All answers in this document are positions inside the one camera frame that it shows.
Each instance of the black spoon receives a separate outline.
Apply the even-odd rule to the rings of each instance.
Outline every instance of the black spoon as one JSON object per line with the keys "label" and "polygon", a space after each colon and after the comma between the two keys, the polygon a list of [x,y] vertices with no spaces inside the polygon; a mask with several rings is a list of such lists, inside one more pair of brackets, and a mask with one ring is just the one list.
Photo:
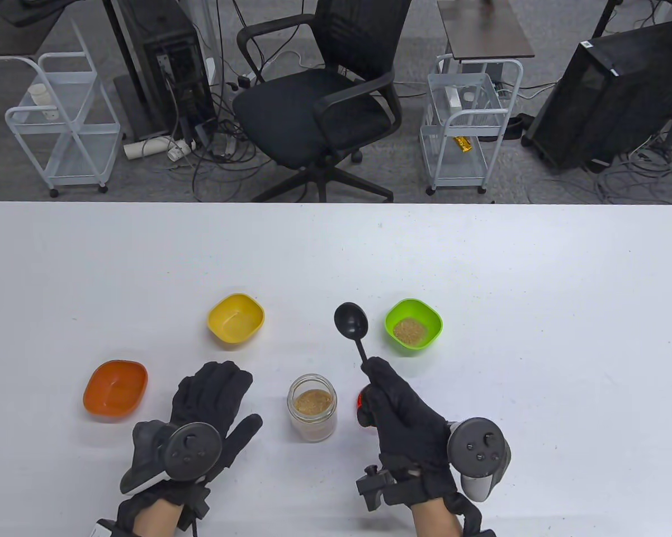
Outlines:
{"label": "black spoon", "polygon": [[361,307],[354,302],[344,302],[334,312],[334,323],[343,337],[356,342],[361,360],[366,363],[366,351],[361,340],[368,333],[368,318]]}

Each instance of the chair armrest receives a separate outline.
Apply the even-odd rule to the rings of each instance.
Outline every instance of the chair armrest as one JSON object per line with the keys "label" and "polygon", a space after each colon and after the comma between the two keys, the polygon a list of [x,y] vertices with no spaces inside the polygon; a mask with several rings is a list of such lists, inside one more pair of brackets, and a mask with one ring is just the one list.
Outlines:
{"label": "chair armrest", "polygon": [[[331,141],[331,139],[329,138],[328,132],[326,132],[326,128],[323,121],[326,111],[328,111],[329,108],[333,107],[333,105],[337,105],[340,102],[354,99],[356,97],[362,97],[363,95],[370,95],[372,92],[385,90],[392,85],[394,79],[395,79],[395,72],[392,69],[386,74],[381,75],[379,78],[373,80],[366,80],[365,82],[361,82],[352,87],[342,89],[339,92],[332,93],[331,95],[326,95],[325,97],[321,97],[314,103],[314,110],[313,110],[314,119],[316,120],[316,124],[318,125],[319,130],[326,139],[326,142],[331,147],[331,150],[338,150],[339,148],[336,148],[336,146],[334,146],[333,141]],[[386,97],[386,102],[388,103],[391,112],[393,112],[393,115],[396,117],[397,123],[400,123],[400,106],[396,104],[395,106],[397,107],[398,110],[393,110],[393,103],[392,99],[390,98],[391,96],[384,95],[384,97]]]}
{"label": "chair armrest", "polygon": [[239,51],[242,52],[242,56],[246,59],[247,63],[251,67],[254,74],[257,75],[257,80],[264,83],[262,74],[257,69],[257,65],[254,63],[254,60],[249,55],[247,50],[247,44],[251,39],[254,39],[256,36],[271,34],[275,31],[283,30],[286,28],[292,28],[293,26],[301,25],[311,25],[311,22],[314,20],[314,16],[310,13],[301,13],[300,15],[292,15],[284,18],[278,18],[275,21],[267,21],[259,23],[259,25],[245,26],[239,30],[239,33],[236,34],[236,45],[239,47]]}

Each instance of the chair backrest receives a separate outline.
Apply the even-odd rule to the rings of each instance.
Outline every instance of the chair backrest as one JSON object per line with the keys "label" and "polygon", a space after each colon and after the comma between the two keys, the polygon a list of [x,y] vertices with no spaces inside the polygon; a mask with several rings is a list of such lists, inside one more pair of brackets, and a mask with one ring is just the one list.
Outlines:
{"label": "chair backrest", "polygon": [[326,65],[363,79],[390,71],[409,7],[410,0],[319,0],[313,32]]}

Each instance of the green bowl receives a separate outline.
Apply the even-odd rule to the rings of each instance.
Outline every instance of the green bowl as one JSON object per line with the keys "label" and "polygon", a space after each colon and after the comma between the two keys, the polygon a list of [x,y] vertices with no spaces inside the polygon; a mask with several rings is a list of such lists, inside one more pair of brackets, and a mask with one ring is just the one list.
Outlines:
{"label": "green bowl", "polygon": [[[393,328],[403,319],[412,317],[416,321],[422,323],[428,330],[423,343],[418,347],[406,345],[399,338],[395,337]],[[433,343],[443,330],[443,320],[438,315],[435,309],[431,308],[425,302],[417,299],[405,299],[396,304],[388,315],[385,316],[385,330],[390,337],[394,338],[400,345],[409,348],[412,351],[420,351]]]}

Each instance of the orange bowl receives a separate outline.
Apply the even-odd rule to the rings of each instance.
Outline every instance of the orange bowl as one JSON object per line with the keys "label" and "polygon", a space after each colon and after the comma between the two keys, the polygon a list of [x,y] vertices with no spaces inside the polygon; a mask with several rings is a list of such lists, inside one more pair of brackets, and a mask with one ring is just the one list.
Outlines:
{"label": "orange bowl", "polygon": [[147,369],[136,361],[111,360],[95,370],[83,394],[90,414],[125,417],[142,401],[147,388]]}

